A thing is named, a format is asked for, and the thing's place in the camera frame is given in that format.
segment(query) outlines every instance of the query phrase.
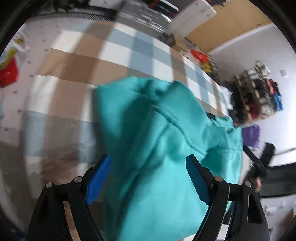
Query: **white wall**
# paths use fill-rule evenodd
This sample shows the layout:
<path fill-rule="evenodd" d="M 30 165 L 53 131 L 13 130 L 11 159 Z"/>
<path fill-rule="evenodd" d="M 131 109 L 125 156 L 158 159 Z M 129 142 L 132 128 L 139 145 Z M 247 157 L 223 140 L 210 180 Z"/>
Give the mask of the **white wall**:
<path fill-rule="evenodd" d="M 270 78 L 279 84 L 284 111 L 258 121 L 261 127 L 260 147 L 264 142 L 273 143 L 278 151 L 296 147 L 296 54 L 279 29 L 274 24 L 261 27 L 210 54 L 220 68 L 220 78 L 225 80 L 252 68 L 256 60 L 266 64 L 271 71 Z M 288 77 L 281 76 L 282 69 Z M 296 151 L 274 157 L 271 165 L 292 162 L 296 162 Z"/>

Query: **red plastic bag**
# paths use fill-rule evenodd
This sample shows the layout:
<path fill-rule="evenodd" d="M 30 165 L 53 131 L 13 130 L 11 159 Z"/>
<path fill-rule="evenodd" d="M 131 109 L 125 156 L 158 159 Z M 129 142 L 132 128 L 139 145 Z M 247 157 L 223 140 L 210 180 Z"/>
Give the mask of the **red plastic bag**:
<path fill-rule="evenodd" d="M 191 54 L 201 63 L 209 63 L 209 56 L 196 50 L 191 50 Z"/>
<path fill-rule="evenodd" d="M 3 88 L 17 81 L 18 70 L 15 59 L 4 69 L 0 69 L 0 87 Z"/>

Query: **teal fabric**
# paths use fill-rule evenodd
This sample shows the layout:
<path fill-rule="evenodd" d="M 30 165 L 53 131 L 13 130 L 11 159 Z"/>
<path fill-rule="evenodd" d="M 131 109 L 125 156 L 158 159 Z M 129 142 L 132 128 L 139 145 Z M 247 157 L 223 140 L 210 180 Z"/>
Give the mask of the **teal fabric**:
<path fill-rule="evenodd" d="M 214 176 L 237 183 L 242 135 L 229 117 L 207 117 L 181 82 L 129 77 L 99 85 L 95 105 L 111 158 L 105 204 L 108 241 L 176 241 L 207 211 L 186 171 L 194 154 Z"/>

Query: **purple cloth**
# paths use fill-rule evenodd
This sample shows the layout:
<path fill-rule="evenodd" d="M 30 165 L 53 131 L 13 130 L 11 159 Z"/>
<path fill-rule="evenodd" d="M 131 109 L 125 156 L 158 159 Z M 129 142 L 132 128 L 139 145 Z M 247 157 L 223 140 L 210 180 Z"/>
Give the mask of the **purple cloth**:
<path fill-rule="evenodd" d="M 242 129 L 242 140 L 244 145 L 253 148 L 258 148 L 259 137 L 260 137 L 260 126 L 252 125 Z"/>

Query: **black device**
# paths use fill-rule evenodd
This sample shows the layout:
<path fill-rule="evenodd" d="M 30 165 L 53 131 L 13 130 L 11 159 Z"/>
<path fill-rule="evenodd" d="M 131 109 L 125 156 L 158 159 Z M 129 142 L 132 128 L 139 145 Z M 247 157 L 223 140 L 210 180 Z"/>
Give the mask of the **black device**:
<path fill-rule="evenodd" d="M 90 180 L 105 158 L 102 156 L 83 177 L 76 177 L 68 184 L 54 185 L 48 182 L 45 185 L 32 215 L 27 241 L 72 240 L 63 201 L 70 204 L 81 241 L 104 241 L 90 214 L 85 196 Z M 187 157 L 186 168 L 200 199 L 209 206 L 193 241 L 216 241 L 228 201 L 233 201 L 235 205 L 226 240 L 270 240 L 263 209 L 250 182 L 236 185 L 227 183 L 221 177 L 214 177 L 194 155 Z"/>

